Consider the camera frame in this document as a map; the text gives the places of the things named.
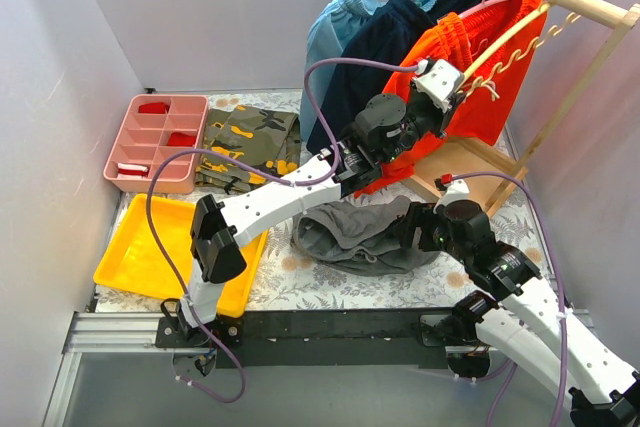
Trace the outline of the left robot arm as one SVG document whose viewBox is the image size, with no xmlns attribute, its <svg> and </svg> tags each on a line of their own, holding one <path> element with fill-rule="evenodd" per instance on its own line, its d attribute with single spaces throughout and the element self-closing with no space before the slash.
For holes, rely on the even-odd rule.
<svg viewBox="0 0 640 427">
<path fill-rule="evenodd" d="M 223 287 L 247 267 L 243 247 L 280 222 L 371 185 L 381 178 L 383 164 L 426 134 L 443 133 L 463 98 L 457 86 L 421 76 L 410 83 L 407 100 L 374 96 L 337 145 L 293 173 L 222 202 L 210 195 L 200 198 L 190 228 L 191 277 L 174 325 L 180 337 L 193 347 L 211 339 Z"/>
</svg>

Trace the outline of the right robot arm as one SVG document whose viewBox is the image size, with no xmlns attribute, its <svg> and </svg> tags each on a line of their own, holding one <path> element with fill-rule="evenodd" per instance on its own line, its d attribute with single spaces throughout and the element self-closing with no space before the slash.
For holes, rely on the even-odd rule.
<svg viewBox="0 0 640 427">
<path fill-rule="evenodd" d="M 401 246 L 444 252 L 476 291 L 449 322 L 464 344 L 488 344 L 553 394 L 576 426 L 630 426 L 639 419 L 639 372 L 608 349 L 556 295 L 518 248 L 496 239 L 471 200 L 413 202 L 394 226 Z"/>
</svg>

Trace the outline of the grey shorts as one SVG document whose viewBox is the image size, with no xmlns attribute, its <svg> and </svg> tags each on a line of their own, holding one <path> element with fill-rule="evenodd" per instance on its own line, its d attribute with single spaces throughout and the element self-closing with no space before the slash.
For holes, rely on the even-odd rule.
<svg viewBox="0 0 640 427">
<path fill-rule="evenodd" d="M 352 275 L 407 274 L 438 257 L 405 248 L 395 237 L 393 228 L 409 206 L 405 196 L 369 206 L 326 203 L 293 217 L 292 244 L 303 255 Z"/>
</svg>

